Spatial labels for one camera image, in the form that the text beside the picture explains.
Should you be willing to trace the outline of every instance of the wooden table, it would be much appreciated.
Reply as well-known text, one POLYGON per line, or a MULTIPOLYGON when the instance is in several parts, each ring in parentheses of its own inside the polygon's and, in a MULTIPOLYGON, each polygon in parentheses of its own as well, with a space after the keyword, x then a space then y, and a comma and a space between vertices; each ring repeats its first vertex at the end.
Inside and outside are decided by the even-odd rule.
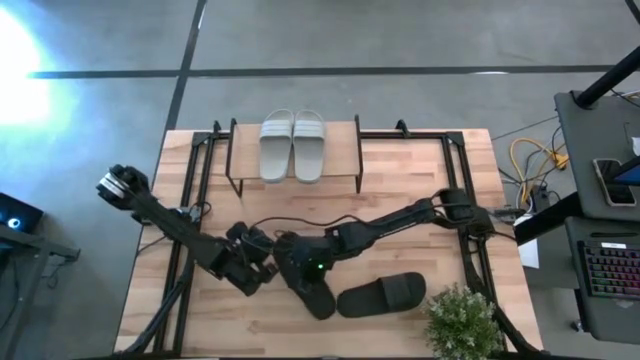
MULTIPOLYGON (((462 131, 479 205, 503 206, 505 199, 488 131, 462 131)), ((166 136, 154 186, 154 194, 165 206, 179 204, 192 134, 193 131, 171 131, 166 136)), ((248 180, 239 199, 224 176, 226 141, 216 142, 207 194, 213 210, 203 219, 202 230, 224 236, 236 221, 251 223, 268 216, 297 216, 318 222, 342 214, 372 219, 447 187, 439 141, 363 140, 362 147, 361 194, 355 194, 351 178, 323 178, 315 185, 299 184, 295 179, 277 185, 248 180)), ((458 179, 462 179, 459 167, 457 172, 458 179)), ((195 179, 197 189, 198 173, 195 179)), ((268 234, 277 229, 321 233, 321 229, 292 222, 267 222, 261 228, 268 234)), ((159 231, 150 227, 143 232, 140 245, 159 236, 159 231)), ((170 248, 169 241, 161 242, 136 260, 116 350, 131 344, 156 312, 170 248)), ((488 253, 500 306, 525 338, 541 349, 516 244, 494 237, 488 242, 488 253)), ((455 282, 464 284, 456 233, 421 225, 394 234, 359 257, 336 263, 327 274, 327 283, 338 295, 380 276, 406 271, 424 275, 428 297, 455 282)), ((168 346, 175 311, 170 320, 168 346)), ((432 351, 423 337, 426 326, 428 319, 418 309, 361 319, 345 319, 336 313, 328 320, 318 321, 287 289, 280 276, 263 285, 255 295, 245 297, 227 281, 219 281, 198 269, 191 292, 183 356, 430 356, 432 351)))

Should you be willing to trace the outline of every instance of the table leg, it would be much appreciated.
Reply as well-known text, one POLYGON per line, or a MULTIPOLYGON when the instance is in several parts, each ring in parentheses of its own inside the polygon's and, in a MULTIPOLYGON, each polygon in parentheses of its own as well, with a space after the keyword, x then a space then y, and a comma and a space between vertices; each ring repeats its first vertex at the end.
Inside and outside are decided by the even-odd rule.
POLYGON ((561 199, 553 206, 517 225, 514 228, 514 232, 518 245, 522 245, 564 224, 564 219, 569 216, 582 216, 582 206, 577 192, 561 199))

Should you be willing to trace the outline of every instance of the black metal rack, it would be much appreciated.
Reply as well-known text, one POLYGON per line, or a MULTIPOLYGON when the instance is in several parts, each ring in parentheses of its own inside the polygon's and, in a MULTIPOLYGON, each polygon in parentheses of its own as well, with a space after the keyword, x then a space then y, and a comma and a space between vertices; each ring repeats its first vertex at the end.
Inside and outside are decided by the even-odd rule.
MULTIPOLYGON (((356 193, 360 194, 360 188, 362 187, 362 174, 363 174, 363 165, 362 165, 362 138, 360 135, 360 117, 356 114, 356 116, 354 116, 353 121, 356 124, 356 141, 357 141, 357 146, 358 146, 358 164, 360 165, 360 169, 358 172, 358 175, 355 176, 355 180, 356 180, 356 193)), ((231 161, 233 158, 233 141, 235 139, 235 129, 236 126, 238 125, 238 122, 236 121, 235 118, 231 119, 231 123, 229 125, 229 133, 228 133, 228 143, 227 143, 227 161, 225 164, 225 171, 224 171, 224 175, 227 177, 227 179, 229 180, 229 183, 231 184, 231 187, 233 188, 233 191, 235 191, 236 195, 238 195, 239 198, 242 197, 242 190, 244 188, 244 180, 245 179, 238 179, 240 181, 239 184, 236 185, 234 179, 231 178, 231 161)))
MULTIPOLYGON (((355 121, 359 122, 358 115, 355 116, 355 121)), ((464 136, 459 131, 445 131, 445 132, 411 132, 403 120, 399 120, 395 129, 399 131, 358 131, 359 134, 359 151, 362 154, 362 148, 360 144, 361 139, 376 139, 376 140, 424 140, 431 139, 437 140, 442 145, 442 151, 444 154, 445 167, 447 172, 447 178, 450 187, 458 187, 458 179, 456 178, 455 165, 452 155, 452 146, 456 148, 461 172, 462 180, 464 182, 464 189, 468 194, 471 202, 475 205, 475 191, 473 188, 473 180, 471 177, 471 169, 469 168, 469 160, 467 158, 466 147, 464 143, 464 136)), ((212 132, 196 132, 193 134, 191 143, 191 152, 189 154, 189 162, 187 166, 187 174, 185 176, 184 188, 182 192, 181 206, 188 206, 188 200, 191 195, 193 177, 195 174, 196 160, 200 147, 206 145, 205 161, 203 163, 202 179, 200 181, 200 187, 198 189, 198 196, 196 204, 203 204, 206 199, 207 192, 207 178, 211 171, 213 149, 216 141, 228 140, 232 141, 232 130, 229 132, 222 132, 218 122, 214 123, 212 132)), ((362 174, 356 179, 356 184, 359 187, 362 181, 362 174)), ((459 230, 458 239, 460 243, 460 250, 462 255, 462 262, 465 270, 465 277, 467 286, 474 291, 482 293, 489 301, 497 304, 497 297, 493 277, 491 274, 491 266, 489 263, 489 256, 486 248, 486 238, 472 240, 467 234, 459 230), (479 276, 475 270, 475 267, 471 258, 470 242, 475 241, 477 245, 477 253, 479 255, 479 263, 482 272, 482 276, 479 276)), ((167 270, 164 301, 161 308, 154 316, 150 326, 147 327, 145 335, 147 340, 143 343, 143 346, 138 346, 135 349, 129 348, 126 352, 114 353, 110 356, 91 358, 97 359, 177 359, 182 358, 182 346, 184 339, 184 332, 186 328, 188 307, 189 307, 189 295, 191 291, 191 283, 193 280, 194 262, 190 260, 187 254, 187 261, 184 266, 184 270, 176 282, 176 275, 178 272, 179 258, 180 258, 181 245, 177 242, 173 243, 171 250, 171 256, 169 259, 169 266, 167 270), (170 350, 165 349, 166 338, 166 318, 177 302, 178 297, 181 298, 178 307, 178 318, 175 324, 175 335, 173 344, 170 350), (153 344, 153 350, 145 353, 145 349, 149 345, 151 338, 155 338, 153 344)), ((517 329, 511 324, 506 314, 496 306, 496 321, 500 325, 501 330, 506 336, 514 343, 518 353, 510 353, 506 351, 506 342, 503 337, 503 351, 496 354, 501 359, 560 359, 561 357, 555 357, 539 352, 537 349, 529 345, 517 329)))

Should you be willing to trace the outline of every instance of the smartphone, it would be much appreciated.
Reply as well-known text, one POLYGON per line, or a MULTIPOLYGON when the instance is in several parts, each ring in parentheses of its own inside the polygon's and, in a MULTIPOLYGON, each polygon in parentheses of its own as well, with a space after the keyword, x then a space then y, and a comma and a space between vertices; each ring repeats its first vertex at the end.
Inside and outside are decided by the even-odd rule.
POLYGON ((611 176, 618 174, 622 164, 615 159, 595 159, 593 165, 602 191, 609 206, 636 206, 636 198, 628 185, 611 182, 611 176))

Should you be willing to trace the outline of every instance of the bright light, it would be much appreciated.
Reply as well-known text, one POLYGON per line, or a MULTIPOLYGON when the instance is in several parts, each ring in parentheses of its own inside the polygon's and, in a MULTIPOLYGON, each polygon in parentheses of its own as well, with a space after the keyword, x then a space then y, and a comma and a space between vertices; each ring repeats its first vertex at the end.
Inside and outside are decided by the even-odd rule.
POLYGON ((9 225, 9 227, 12 229, 17 229, 18 226, 20 226, 20 220, 16 218, 11 218, 9 219, 9 221, 7 221, 7 225, 9 225))
POLYGON ((42 125, 49 119, 49 84, 29 80, 40 70, 38 46, 26 28, 0 7, 0 127, 42 125))

